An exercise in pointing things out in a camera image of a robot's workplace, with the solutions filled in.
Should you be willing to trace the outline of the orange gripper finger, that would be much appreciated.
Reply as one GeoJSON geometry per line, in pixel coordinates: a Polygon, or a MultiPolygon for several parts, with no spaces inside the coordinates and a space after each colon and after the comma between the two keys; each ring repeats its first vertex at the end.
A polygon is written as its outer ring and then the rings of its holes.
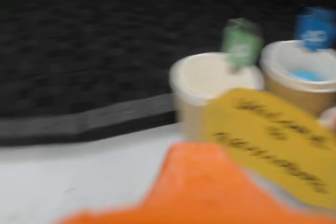
{"type": "Polygon", "coordinates": [[[65,223],[335,223],[292,210],[252,182],[213,144],[178,143],[168,151],[149,194],[138,205],[85,211],[65,223]]]}

